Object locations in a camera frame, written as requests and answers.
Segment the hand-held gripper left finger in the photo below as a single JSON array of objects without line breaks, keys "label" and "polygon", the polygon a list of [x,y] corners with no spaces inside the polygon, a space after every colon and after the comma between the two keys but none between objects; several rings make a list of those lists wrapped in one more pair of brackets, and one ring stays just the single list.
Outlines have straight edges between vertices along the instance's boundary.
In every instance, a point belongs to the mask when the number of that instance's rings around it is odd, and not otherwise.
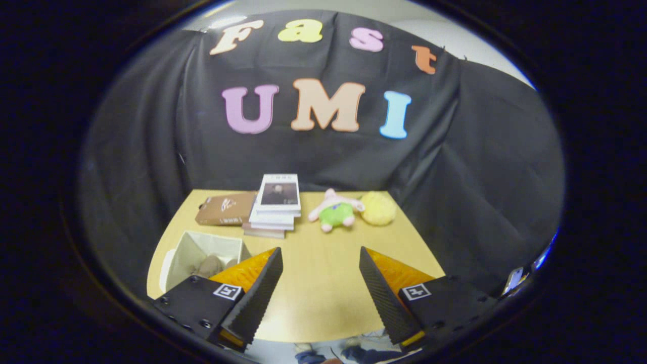
[{"label": "hand-held gripper left finger", "polygon": [[191,275],[153,300],[176,325],[213,345],[245,352],[284,271],[280,247],[210,278]]}]

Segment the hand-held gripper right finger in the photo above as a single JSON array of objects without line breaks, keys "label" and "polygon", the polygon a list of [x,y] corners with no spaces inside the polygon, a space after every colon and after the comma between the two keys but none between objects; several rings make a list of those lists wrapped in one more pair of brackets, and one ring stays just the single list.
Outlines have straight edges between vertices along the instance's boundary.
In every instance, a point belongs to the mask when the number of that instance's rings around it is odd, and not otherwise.
[{"label": "hand-held gripper right finger", "polygon": [[435,278],[367,247],[359,270],[386,334],[402,350],[450,345],[499,302],[456,275]]}]

